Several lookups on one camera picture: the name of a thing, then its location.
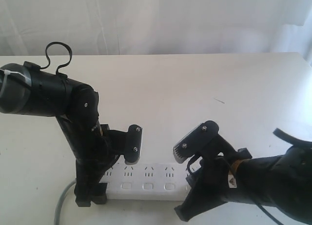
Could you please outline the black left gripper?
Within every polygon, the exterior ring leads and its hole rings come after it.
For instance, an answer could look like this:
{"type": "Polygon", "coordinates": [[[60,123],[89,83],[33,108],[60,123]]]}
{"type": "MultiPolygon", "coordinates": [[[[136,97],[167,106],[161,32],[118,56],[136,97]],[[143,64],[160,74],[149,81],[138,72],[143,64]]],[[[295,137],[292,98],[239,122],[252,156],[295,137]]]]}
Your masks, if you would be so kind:
{"type": "Polygon", "coordinates": [[[113,149],[108,130],[99,123],[99,113],[63,114],[56,119],[76,159],[77,206],[90,207],[91,200],[95,204],[106,204],[107,183],[99,181],[117,162],[119,154],[113,149]]]}

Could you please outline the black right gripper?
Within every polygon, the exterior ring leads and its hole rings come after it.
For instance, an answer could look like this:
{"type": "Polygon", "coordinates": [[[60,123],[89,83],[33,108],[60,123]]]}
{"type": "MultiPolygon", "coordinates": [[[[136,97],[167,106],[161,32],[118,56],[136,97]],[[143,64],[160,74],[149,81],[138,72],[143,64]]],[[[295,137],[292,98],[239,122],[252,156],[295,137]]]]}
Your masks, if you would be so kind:
{"type": "Polygon", "coordinates": [[[240,185],[229,186],[233,178],[229,163],[216,159],[212,163],[200,161],[200,168],[186,177],[190,192],[181,205],[174,208],[181,221],[221,206],[227,202],[244,202],[244,190],[240,185]]]}

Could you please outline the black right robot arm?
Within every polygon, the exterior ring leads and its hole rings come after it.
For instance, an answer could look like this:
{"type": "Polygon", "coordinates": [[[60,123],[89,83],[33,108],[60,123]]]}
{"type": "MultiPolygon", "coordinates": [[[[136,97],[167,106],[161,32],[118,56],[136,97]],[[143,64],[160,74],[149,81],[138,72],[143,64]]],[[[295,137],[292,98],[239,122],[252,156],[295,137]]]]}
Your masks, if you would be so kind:
{"type": "Polygon", "coordinates": [[[184,222],[229,202],[275,207],[312,223],[312,150],[290,147],[284,155],[201,161],[185,201],[175,208],[184,222]]]}

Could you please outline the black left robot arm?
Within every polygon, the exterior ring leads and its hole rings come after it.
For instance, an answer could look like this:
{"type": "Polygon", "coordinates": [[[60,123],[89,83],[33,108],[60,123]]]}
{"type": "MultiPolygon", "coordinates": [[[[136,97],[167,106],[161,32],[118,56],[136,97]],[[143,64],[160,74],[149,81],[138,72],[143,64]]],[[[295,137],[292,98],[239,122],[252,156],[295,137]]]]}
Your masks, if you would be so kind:
{"type": "Polygon", "coordinates": [[[37,65],[9,63],[0,69],[0,111],[55,117],[76,159],[76,203],[107,202],[100,180],[116,161],[98,113],[99,95],[88,84],[51,74],[37,65]]]}

